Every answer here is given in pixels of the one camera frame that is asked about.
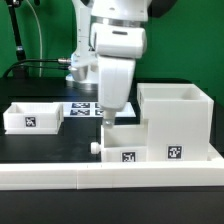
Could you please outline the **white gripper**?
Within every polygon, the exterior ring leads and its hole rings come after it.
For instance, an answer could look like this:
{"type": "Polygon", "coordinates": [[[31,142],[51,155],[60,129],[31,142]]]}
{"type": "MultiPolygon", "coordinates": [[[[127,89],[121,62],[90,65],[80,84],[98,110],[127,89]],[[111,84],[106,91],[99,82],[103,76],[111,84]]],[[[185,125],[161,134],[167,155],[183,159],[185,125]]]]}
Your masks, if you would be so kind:
{"type": "Polygon", "coordinates": [[[98,103],[104,110],[102,125],[112,128],[116,112],[121,111],[131,89],[136,60],[144,54],[147,38],[141,27],[122,27],[93,23],[85,57],[72,57],[69,70],[76,81],[84,81],[90,65],[98,66],[98,103]]]}

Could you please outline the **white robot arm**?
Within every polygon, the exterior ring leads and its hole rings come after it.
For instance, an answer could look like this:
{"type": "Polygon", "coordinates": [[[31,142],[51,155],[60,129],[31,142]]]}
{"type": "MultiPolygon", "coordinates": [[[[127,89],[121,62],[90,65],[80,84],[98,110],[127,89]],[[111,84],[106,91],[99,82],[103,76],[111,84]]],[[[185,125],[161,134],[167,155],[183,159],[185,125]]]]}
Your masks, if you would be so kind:
{"type": "Polygon", "coordinates": [[[177,0],[72,0],[77,47],[67,79],[96,89],[102,124],[111,128],[128,100],[136,61],[147,49],[144,24],[165,15],[177,0]]]}

